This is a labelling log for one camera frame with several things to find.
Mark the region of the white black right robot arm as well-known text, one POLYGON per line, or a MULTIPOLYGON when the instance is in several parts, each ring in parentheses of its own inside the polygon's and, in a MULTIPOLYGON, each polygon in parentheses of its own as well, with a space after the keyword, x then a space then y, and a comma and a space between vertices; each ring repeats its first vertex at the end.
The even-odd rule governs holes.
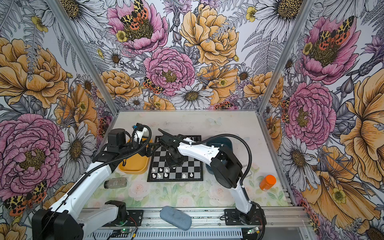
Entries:
POLYGON ((251 148, 245 140, 233 134, 220 134, 195 142, 183 135, 174 136, 161 129, 159 131, 163 134, 159 138, 159 144, 167 149, 166 162, 171 168, 183 165, 187 157, 209 165, 217 182, 229 189, 234 198, 240 222, 250 225, 256 219, 257 209, 261 207, 249 199, 244 187, 244 179, 250 171, 253 160, 251 148), (234 138, 245 146, 249 161, 244 172, 242 171, 243 165, 228 147, 205 145, 205 143, 221 137, 234 138))

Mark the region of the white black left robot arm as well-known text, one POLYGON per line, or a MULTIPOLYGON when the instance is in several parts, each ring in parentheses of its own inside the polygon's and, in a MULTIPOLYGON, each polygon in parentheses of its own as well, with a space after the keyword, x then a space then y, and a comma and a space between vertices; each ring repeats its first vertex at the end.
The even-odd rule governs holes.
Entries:
POLYGON ((136 154, 146 155, 152 138, 150 127, 136 124, 133 133, 113 129, 108 142, 94 157, 83 176, 48 209, 38 210, 32 218, 34 240, 82 240, 106 224, 124 225, 126 205, 107 201, 98 209, 81 215, 85 204, 119 164, 136 154))

